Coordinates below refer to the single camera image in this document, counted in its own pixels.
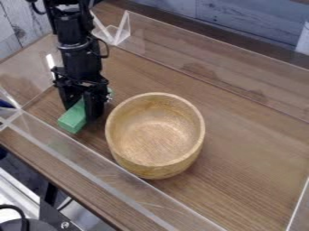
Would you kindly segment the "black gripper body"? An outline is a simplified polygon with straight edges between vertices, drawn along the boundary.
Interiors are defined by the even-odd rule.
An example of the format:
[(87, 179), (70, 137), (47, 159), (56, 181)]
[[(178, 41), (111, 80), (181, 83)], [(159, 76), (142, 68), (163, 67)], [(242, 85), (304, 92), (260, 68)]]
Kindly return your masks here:
[(62, 94), (104, 94), (109, 80), (102, 75), (102, 59), (109, 53), (100, 52), (99, 42), (58, 45), (62, 66), (51, 68), (55, 74), (54, 85)]

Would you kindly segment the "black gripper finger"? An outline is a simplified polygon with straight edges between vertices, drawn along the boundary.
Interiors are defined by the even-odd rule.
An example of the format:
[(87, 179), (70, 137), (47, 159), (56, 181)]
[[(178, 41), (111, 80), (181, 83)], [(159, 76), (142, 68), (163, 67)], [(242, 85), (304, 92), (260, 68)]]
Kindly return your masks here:
[(94, 121), (103, 114), (107, 96), (107, 87), (88, 88), (83, 92), (84, 112), (87, 121)]
[(58, 88), (59, 96), (64, 105), (64, 108), (70, 108), (78, 103), (83, 93), (83, 87), (79, 86), (63, 86)]

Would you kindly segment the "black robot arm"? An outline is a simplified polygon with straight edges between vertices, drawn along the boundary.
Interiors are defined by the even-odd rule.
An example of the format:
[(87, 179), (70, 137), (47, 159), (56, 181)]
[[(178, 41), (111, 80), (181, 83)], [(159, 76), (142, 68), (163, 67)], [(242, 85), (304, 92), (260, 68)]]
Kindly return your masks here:
[(110, 56), (107, 42), (92, 34), (91, 0), (26, 0), (34, 12), (46, 14), (58, 40), (62, 66), (51, 68), (64, 108), (84, 102), (86, 121), (94, 121), (104, 112), (109, 80), (102, 75), (102, 60)]

